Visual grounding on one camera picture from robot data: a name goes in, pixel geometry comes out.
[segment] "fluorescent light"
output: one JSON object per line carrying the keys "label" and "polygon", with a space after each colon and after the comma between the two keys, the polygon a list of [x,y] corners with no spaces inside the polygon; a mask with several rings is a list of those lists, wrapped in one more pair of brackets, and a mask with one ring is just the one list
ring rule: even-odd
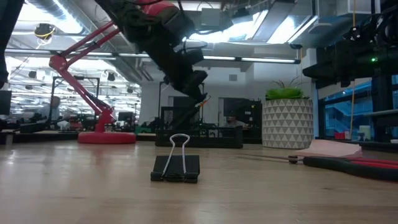
{"label": "fluorescent light", "polygon": [[16,81],[17,82],[10,83],[10,85],[26,85],[26,84],[37,84],[37,85],[40,85],[40,84],[42,84],[42,82],[40,82],[38,80],[34,80],[34,79],[31,79],[31,80],[20,79],[20,80],[16,80]]}
{"label": "fluorescent light", "polygon": [[13,31],[11,35],[34,35],[34,32]]}
{"label": "fluorescent light", "polygon": [[20,53],[20,54],[51,54],[49,50],[29,50],[29,49],[7,49],[6,53]]}
{"label": "fluorescent light", "polygon": [[254,37],[256,32],[259,30],[262,22],[264,22],[264,19],[266,19],[266,16],[268,14],[268,10],[265,10],[265,11],[262,11],[262,12],[258,12],[258,13],[259,13],[259,16],[257,17],[256,21],[254,22],[254,25],[253,25],[252,29],[246,34],[245,40],[249,40],[249,39],[252,39]]}
{"label": "fluorescent light", "polygon": [[302,33],[304,33],[305,30],[307,30],[316,20],[318,19],[318,16],[314,16],[307,24],[305,24],[299,31],[296,32],[296,34],[293,35],[287,42],[291,43],[295,39],[297,39]]}
{"label": "fluorescent light", "polygon": [[87,60],[116,60],[116,57],[86,57]]}
{"label": "fluorescent light", "polygon": [[40,9],[37,9],[34,5],[27,2],[22,6],[22,9],[18,16],[18,21],[32,21],[32,22],[51,22],[54,20],[54,17],[45,13]]}
{"label": "fluorescent light", "polygon": [[106,52],[93,52],[95,53],[96,56],[112,56],[112,53],[106,53]]}
{"label": "fluorescent light", "polygon": [[242,58],[242,62],[269,62],[269,63],[295,63],[292,59],[277,58]]}
{"label": "fluorescent light", "polygon": [[148,58],[149,55],[147,54],[119,54],[120,57],[142,57],[142,58]]}
{"label": "fluorescent light", "polygon": [[26,108],[40,108],[40,107],[44,107],[44,105],[22,105],[23,107]]}
{"label": "fluorescent light", "polygon": [[235,60],[235,57],[203,56],[206,60]]}
{"label": "fluorescent light", "polygon": [[[31,92],[12,92],[13,96],[51,96],[51,93],[31,93]],[[73,93],[54,93],[54,96],[80,96],[79,94],[73,94]],[[139,100],[137,96],[120,96],[120,95],[108,95],[113,98],[133,98]],[[105,99],[106,95],[100,95],[98,97],[99,99]]]}

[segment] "wooden table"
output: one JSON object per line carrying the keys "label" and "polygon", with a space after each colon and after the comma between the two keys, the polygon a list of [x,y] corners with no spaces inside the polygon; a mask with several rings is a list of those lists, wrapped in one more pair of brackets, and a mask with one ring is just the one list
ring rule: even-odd
{"label": "wooden table", "polygon": [[286,156],[287,150],[188,149],[201,155],[195,185],[150,181],[155,156],[169,152],[153,142],[63,141],[11,149],[0,150],[1,223],[374,224],[398,218],[398,184],[237,156]]}

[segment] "computer monitor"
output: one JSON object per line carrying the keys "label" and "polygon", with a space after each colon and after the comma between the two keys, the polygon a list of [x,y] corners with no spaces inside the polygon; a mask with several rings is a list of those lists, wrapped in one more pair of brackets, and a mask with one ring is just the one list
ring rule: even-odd
{"label": "computer monitor", "polygon": [[9,115],[12,91],[0,91],[0,115]]}
{"label": "computer monitor", "polygon": [[133,112],[119,112],[118,121],[132,121],[134,117]]}

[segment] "red handle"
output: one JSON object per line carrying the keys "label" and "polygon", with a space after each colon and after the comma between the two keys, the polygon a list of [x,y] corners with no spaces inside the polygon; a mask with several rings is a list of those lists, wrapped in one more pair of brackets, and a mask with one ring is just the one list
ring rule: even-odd
{"label": "red handle", "polygon": [[378,164],[390,164],[398,166],[398,161],[385,161],[380,159],[363,159],[363,158],[349,158],[350,161],[358,161],[358,162],[373,162]]}
{"label": "red handle", "polygon": [[361,162],[361,161],[351,161],[353,164],[358,164],[362,166],[377,167],[377,168],[388,168],[388,169],[398,169],[398,165],[380,163],[380,162]]}

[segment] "metal clip handle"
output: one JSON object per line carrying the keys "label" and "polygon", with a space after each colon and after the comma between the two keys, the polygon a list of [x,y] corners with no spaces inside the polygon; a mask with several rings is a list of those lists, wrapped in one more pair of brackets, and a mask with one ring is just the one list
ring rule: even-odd
{"label": "metal clip handle", "polygon": [[187,138],[187,140],[182,144],[182,167],[183,167],[183,170],[184,170],[184,174],[187,173],[187,168],[185,167],[185,145],[189,142],[191,137],[189,135],[187,135],[187,134],[174,134],[173,136],[170,137],[170,142],[173,144],[173,148],[170,151],[169,158],[167,159],[166,166],[164,167],[163,175],[166,173],[166,170],[167,170],[167,168],[169,167],[169,164],[170,164],[170,160],[172,159],[173,151],[174,151],[174,148],[175,148],[175,142],[173,141],[173,138],[175,138],[175,137],[186,137]]}

